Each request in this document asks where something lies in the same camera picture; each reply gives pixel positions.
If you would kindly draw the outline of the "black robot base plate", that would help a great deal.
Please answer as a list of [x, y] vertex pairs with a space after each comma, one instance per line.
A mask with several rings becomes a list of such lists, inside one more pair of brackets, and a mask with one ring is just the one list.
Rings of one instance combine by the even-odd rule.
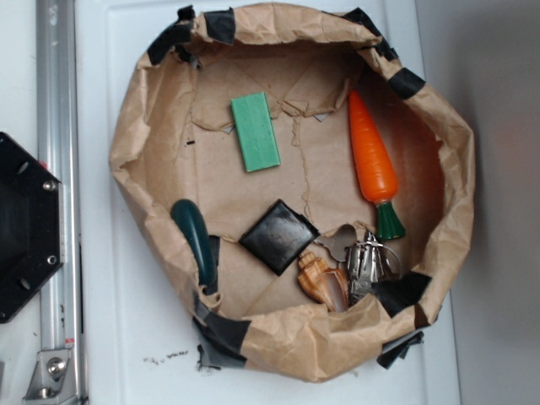
[[61, 182], [1, 134], [1, 323], [12, 321], [62, 265]]

